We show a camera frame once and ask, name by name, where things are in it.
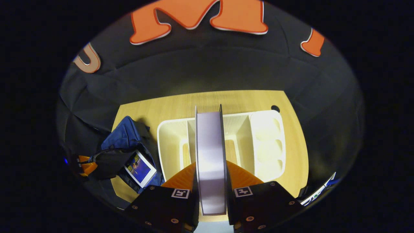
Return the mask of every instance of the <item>black background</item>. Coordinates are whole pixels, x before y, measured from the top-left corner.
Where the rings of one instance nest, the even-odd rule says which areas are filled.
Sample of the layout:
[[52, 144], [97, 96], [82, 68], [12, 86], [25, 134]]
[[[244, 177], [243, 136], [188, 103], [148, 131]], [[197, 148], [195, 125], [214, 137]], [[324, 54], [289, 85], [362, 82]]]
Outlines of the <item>black background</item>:
[[[344, 54], [366, 102], [366, 140], [329, 195], [281, 232], [412, 232], [408, 68], [412, 3], [272, 2], [318, 28]], [[1, 3], [5, 62], [4, 232], [131, 232], [133, 222], [81, 187], [58, 155], [55, 103], [67, 64], [140, 1]]]

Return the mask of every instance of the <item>blue cloth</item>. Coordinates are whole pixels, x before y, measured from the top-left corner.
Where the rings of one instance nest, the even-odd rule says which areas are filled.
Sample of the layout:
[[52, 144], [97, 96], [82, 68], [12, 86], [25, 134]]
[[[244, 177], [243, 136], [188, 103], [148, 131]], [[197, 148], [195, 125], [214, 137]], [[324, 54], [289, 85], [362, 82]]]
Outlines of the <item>blue cloth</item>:
[[[161, 172], [161, 165], [159, 164], [158, 148], [150, 141], [148, 131], [149, 128], [144, 124], [135, 122], [131, 117], [126, 116], [103, 141], [101, 149], [137, 147], [141, 154], [156, 168], [156, 174], [148, 185], [161, 186], [165, 181]], [[121, 169], [118, 175], [137, 193], [141, 193], [144, 190], [132, 179], [125, 169]]]

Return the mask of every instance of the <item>blue bag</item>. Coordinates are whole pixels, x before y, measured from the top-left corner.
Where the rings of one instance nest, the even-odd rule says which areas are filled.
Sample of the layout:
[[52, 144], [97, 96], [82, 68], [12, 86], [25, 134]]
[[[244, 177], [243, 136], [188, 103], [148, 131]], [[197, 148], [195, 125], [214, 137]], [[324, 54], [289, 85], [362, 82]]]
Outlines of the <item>blue bag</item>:
[[[149, 127], [146, 127], [142, 123], [135, 122], [131, 117], [126, 116], [118, 124], [115, 130], [103, 141], [101, 149], [137, 149], [156, 169], [156, 175], [148, 185], [160, 186], [165, 181], [161, 171], [158, 147], [151, 141], [148, 131]], [[119, 170], [118, 176], [137, 193], [141, 193], [144, 190], [131, 178], [123, 167]]]

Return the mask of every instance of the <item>orange letter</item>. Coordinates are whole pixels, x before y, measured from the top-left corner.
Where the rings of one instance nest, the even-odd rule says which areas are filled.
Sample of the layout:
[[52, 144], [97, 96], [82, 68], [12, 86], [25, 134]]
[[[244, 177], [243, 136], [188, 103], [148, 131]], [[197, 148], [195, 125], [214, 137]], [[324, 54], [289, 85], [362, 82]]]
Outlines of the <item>orange letter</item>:
[[88, 56], [89, 60], [91, 62], [89, 64], [86, 64], [85, 62], [80, 59], [79, 55], [76, 56], [76, 58], [73, 60], [73, 62], [81, 69], [83, 72], [86, 73], [94, 73], [101, 67], [101, 60], [99, 59], [98, 54], [92, 48], [91, 43], [88, 43], [84, 48], [83, 51], [85, 51], [86, 55]]
[[[160, 10], [188, 30], [197, 28], [211, 6], [219, 0], [160, 0], [131, 13], [134, 34], [131, 44], [140, 45], [168, 35], [171, 25], [160, 23], [156, 10]], [[220, 13], [210, 21], [222, 30], [265, 34], [263, 2], [259, 0], [221, 0]]]
[[320, 49], [322, 48], [323, 42], [325, 41], [325, 37], [323, 37], [319, 32], [314, 30], [313, 28], [310, 30], [310, 36], [307, 41], [303, 41], [301, 43], [301, 48], [306, 53], [314, 56], [320, 56]]
[[221, 0], [220, 13], [210, 19], [210, 24], [220, 30], [252, 34], [266, 34], [263, 23], [263, 2], [258, 0]]

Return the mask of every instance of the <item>wooden table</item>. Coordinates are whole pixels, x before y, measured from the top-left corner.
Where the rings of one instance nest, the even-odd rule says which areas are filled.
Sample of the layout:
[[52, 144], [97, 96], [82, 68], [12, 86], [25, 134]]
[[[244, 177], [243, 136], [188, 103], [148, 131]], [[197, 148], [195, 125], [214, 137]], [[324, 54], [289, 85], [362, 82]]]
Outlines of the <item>wooden table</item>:
[[[219, 92], [200, 92], [173, 95], [143, 100], [120, 106], [112, 130], [125, 117], [130, 116], [150, 127], [150, 135], [157, 141], [157, 127], [165, 120], [195, 117], [194, 106], [198, 112], [214, 112], [222, 104], [223, 114], [270, 110], [272, 105], [280, 109], [286, 139], [286, 167], [279, 178], [275, 179], [292, 196], [297, 197], [308, 181], [308, 151], [302, 128], [296, 113], [284, 91], [237, 90]], [[120, 177], [111, 179], [115, 193], [132, 202], [138, 194]], [[199, 221], [226, 221], [227, 215], [201, 216]]]

